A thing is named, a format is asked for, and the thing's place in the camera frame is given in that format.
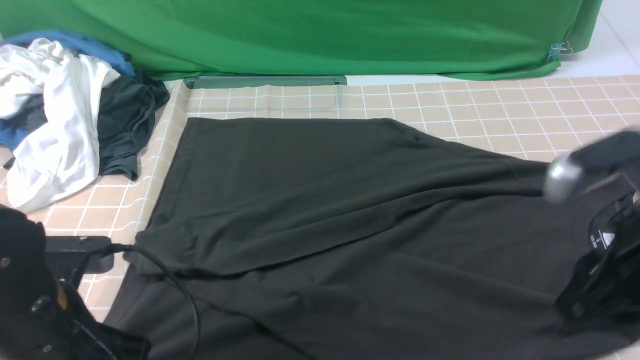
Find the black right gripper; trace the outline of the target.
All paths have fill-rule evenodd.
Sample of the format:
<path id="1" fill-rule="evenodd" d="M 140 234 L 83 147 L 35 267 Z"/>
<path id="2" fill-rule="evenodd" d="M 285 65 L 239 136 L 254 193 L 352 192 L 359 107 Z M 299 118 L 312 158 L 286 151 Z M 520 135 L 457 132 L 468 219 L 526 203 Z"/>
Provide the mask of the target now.
<path id="1" fill-rule="evenodd" d="M 601 209 L 583 203 L 571 217 L 578 258 L 555 300 L 563 333 L 639 325 L 639 205 L 617 200 Z"/>

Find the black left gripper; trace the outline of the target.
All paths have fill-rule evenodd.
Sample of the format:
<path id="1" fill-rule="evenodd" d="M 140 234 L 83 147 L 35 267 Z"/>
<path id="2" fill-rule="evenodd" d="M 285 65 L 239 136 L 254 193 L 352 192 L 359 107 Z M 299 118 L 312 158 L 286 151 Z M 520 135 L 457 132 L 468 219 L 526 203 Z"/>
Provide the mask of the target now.
<path id="1" fill-rule="evenodd" d="M 79 285 L 55 278 L 43 223 L 1 207 L 0 325 L 3 360 L 146 360 L 147 338 L 105 325 Z"/>

